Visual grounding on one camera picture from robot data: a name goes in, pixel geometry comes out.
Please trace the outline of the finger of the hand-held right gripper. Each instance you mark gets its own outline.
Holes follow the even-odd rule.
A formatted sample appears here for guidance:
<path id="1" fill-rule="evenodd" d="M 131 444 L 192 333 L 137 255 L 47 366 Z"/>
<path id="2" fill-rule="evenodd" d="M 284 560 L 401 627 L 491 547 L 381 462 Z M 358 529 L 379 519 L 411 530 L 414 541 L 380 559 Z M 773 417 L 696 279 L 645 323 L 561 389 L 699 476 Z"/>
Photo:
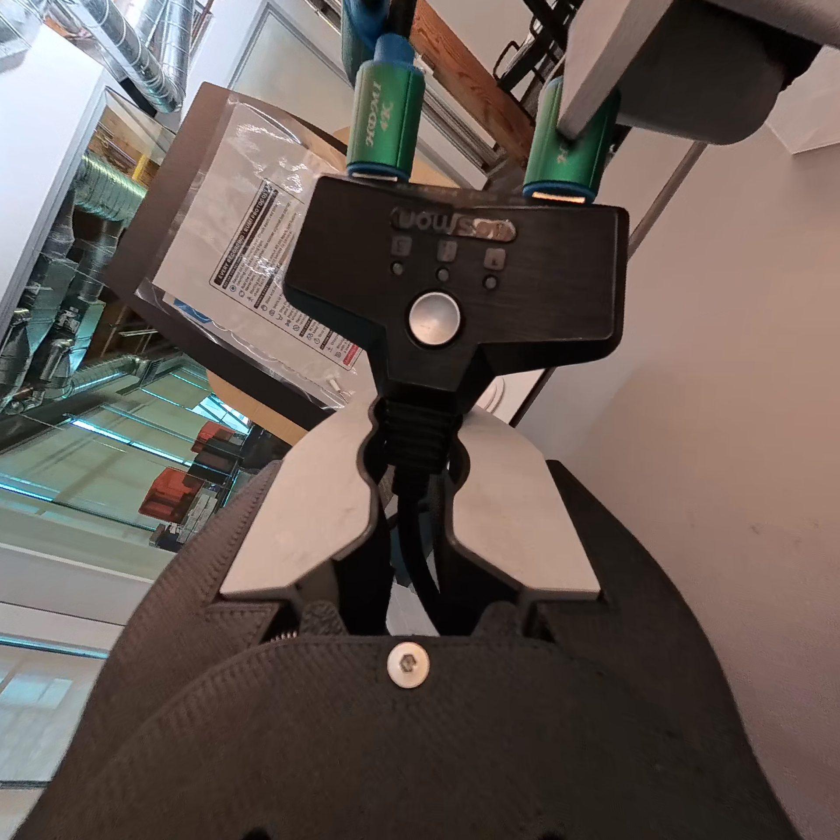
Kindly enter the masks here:
<path id="1" fill-rule="evenodd" d="M 583 2 L 556 127 L 577 139 L 618 92 L 623 125 L 735 144 L 764 124 L 822 47 L 821 1 Z"/>

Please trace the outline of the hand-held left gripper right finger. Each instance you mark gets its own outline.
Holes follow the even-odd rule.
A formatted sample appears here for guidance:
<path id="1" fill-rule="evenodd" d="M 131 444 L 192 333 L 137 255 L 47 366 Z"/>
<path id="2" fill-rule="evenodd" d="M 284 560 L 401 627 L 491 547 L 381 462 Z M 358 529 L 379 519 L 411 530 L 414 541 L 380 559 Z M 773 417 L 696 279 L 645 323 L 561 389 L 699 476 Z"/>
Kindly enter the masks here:
<path id="1" fill-rule="evenodd" d="M 597 580 L 547 461 L 476 408 L 457 435 L 465 474 L 445 503 L 447 546 L 515 597 L 598 597 Z"/>

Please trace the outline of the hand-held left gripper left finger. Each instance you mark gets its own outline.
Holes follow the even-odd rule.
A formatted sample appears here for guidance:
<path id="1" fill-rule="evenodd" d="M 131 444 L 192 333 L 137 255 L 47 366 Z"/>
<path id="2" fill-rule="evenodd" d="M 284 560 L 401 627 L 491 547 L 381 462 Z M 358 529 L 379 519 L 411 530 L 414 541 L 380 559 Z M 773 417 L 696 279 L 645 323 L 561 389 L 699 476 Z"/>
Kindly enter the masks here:
<path id="1" fill-rule="evenodd" d="M 356 397 L 295 444 L 219 594 L 229 601 L 340 601 L 336 564 L 375 532 L 380 493 L 364 466 L 373 397 Z"/>

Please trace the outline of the black hdmi switch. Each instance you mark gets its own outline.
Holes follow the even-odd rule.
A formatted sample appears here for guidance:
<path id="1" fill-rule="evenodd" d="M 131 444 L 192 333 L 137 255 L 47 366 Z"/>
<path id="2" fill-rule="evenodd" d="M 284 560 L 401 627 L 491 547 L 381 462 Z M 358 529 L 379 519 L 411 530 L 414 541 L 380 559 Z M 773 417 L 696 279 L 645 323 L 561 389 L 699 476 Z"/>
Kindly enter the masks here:
<path id="1" fill-rule="evenodd" d="M 435 628 L 546 584 L 455 536 L 477 455 L 458 441 L 498 376 L 599 361 L 623 337 L 622 208 L 324 176 L 283 280 L 294 308 L 367 354 L 374 452 L 395 469 L 409 578 Z"/>

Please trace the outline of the red storage crate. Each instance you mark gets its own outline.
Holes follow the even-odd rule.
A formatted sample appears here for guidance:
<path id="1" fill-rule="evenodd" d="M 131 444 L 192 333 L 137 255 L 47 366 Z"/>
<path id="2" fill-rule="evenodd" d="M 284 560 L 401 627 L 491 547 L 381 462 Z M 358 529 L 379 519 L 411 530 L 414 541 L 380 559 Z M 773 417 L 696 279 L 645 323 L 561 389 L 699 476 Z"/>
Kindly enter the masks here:
<path id="1" fill-rule="evenodd" d="M 218 443 L 229 443 L 238 433 L 234 429 L 217 423 L 215 421 L 206 421 L 205 424 L 198 431 L 194 443 L 191 446 L 191 451 L 198 455 L 200 454 L 208 443 L 216 441 Z"/>
<path id="2" fill-rule="evenodd" d="M 163 522 L 182 523 L 204 482 L 175 468 L 165 468 L 152 483 L 139 514 Z"/>

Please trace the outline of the grey metal pole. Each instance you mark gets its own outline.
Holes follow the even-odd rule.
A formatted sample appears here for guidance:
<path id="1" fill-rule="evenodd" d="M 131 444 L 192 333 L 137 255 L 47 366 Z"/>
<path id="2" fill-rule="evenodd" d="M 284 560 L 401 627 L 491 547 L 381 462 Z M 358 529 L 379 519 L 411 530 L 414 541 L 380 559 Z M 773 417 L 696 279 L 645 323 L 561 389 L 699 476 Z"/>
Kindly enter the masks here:
<path id="1" fill-rule="evenodd" d="M 686 154 L 678 162 L 666 183 L 659 190 L 649 208 L 636 224 L 628 240 L 627 257 L 633 258 L 639 246 L 644 242 L 653 226 L 657 223 L 667 205 L 676 195 L 688 174 L 694 168 L 704 151 L 707 143 L 694 142 Z"/>

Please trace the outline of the brown wooden board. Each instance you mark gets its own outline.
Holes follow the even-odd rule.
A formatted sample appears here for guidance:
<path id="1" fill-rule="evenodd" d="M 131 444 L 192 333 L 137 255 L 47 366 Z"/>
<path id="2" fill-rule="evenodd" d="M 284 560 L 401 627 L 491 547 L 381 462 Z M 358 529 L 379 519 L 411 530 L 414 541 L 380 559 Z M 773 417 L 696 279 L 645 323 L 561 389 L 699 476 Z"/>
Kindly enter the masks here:
<path id="1" fill-rule="evenodd" d="M 409 39 L 443 88 L 524 170 L 532 145 L 532 119 L 498 87 L 490 71 L 426 1 L 416 2 Z"/>

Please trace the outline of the silver spiral air duct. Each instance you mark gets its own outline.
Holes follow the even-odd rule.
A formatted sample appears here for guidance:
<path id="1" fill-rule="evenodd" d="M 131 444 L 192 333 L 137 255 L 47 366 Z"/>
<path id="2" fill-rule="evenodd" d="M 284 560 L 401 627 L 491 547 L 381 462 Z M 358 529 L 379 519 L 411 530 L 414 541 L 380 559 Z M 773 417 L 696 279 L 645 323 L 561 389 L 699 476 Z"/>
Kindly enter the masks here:
<path id="1" fill-rule="evenodd" d="M 47 15 L 156 113 L 179 112 L 213 1 L 58 1 Z"/>
<path id="2" fill-rule="evenodd" d="M 1 409 L 24 413 L 66 390 L 105 307 L 104 270 L 146 189 L 86 152 L 2 333 Z"/>

